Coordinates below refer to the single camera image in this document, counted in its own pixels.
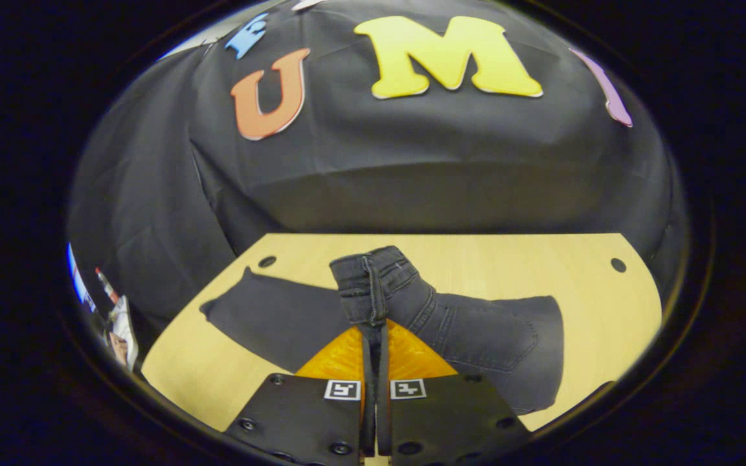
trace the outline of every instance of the letter m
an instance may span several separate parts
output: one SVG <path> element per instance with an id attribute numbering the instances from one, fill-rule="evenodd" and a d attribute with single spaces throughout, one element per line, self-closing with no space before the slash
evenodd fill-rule
<path id="1" fill-rule="evenodd" d="M 414 72 L 411 57 L 447 89 L 458 89 L 473 55 L 479 69 L 471 82 L 480 91 L 539 97 L 543 89 L 526 72 L 502 26 L 474 17 L 453 17 L 444 36 L 406 17 L 381 17 L 358 24 L 370 36 L 379 61 L 376 98 L 422 94 L 429 80 Z"/>

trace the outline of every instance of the jeans pocket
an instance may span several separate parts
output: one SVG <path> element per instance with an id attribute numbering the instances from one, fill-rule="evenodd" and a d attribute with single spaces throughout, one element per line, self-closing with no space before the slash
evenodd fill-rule
<path id="1" fill-rule="evenodd" d="M 511 372 L 537 345 L 533 323 L 509 310 L 448 307 L 446 311 L 437 340 L 445 361 Z"/>

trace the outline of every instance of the wooden table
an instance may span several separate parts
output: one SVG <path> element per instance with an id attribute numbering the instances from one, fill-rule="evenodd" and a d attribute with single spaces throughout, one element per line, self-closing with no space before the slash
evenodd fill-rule
<path id="1" fill-rule="evenodd" d="M 621 377 L 661 324 L 661 302 L 650 272 L 617 233 L 270 234 L 186 305 L 148 352 L 143 375 L 190 415 L 225 430 L 267 374 L 288 372 L 226 337 L 205 320 L 199 305 L 238 283 L 246 266 L 257 274 L 335 289 L 331 260 L 386 245 L 402 250 L 439 293 L 485 299 L 554 296 L 563 315 L 563 381 L 550 408 L 521 416 L 529 430 Z M 267 256 L 277 261 L 267 268 L 258 266 Z M 625 263 L 625 272 L 615 271 L 613 258 Z"/>

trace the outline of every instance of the orange letter u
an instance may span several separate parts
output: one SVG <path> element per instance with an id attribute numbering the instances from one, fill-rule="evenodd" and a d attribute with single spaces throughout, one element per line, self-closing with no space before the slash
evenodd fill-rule
<path id="1" fill-rule="evenodd" d="M 264 71 L 255 71 L 232 87 L 234 117 L 241 135 L 251 141 L 279 133 L 298 117 L 304 104 L 304 74 L 302 62 L 310 53 L 304 48 L 282 56 L 272 64 L 281 74 L 281 103 L 278 108 L 264 114 L 258 103 L 258 82 Z"/>

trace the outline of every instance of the black cloth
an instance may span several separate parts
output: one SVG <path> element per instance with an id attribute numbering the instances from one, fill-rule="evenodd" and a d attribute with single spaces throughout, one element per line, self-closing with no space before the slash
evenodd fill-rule
<path id="1" fill-rule="evenodd" d="M 153 64 L 85 146 L 69 238 L 81 269 L 100 266 L 128 296 L 135 327 L 152 334 L 141 341 L 153 341 L 271 231 L 616 231 L 648 262 L 666 297 L 686 237 L 678 215 L 684 198 L 648 109 L 616 74 L 607 70 L 631 128 L 607 114 L 601 86 L 567 43 L 499 3 L 323 2 L 293 12 L 295 2 L 267 9 L 264 36 L 239 60 L 225 45 L 240 27 Z M 376 51 L 354 29 L 387 16 L 439 35 L 455 16 L 493 21 L 544 94 L 482 92 L 471 83 L 471 60 L 456 91 L 430 77 L 423 95 L 379 100 L 371 93 Z M 276 108 L 281 88 L 271 66 L 304 47 L 311 51 L 298 117 L 266 139 L 241 137 L 233 85 L 264 71 L 260 106 Z M 429 76 L 420 65 L 414 70 Z M 92 275 L 82 278 L 98 296 Z"/>
<path id="2" fill-rule="evenodd" d="M 249 351 L 298 371 L 351 322 L 367 321 L 370 280 L 360 257 L 381 273 L 386 318 L 408 328 L 458 372 L 483 374 L 516 414 L 554 404 L 563 375 L 563 321 L 553 297 L 487 301 L 439 294 L 396 247 L 333 262 L 338 291 L 246 268 L 239 283 L 203 304 L 201 312 Z"/>

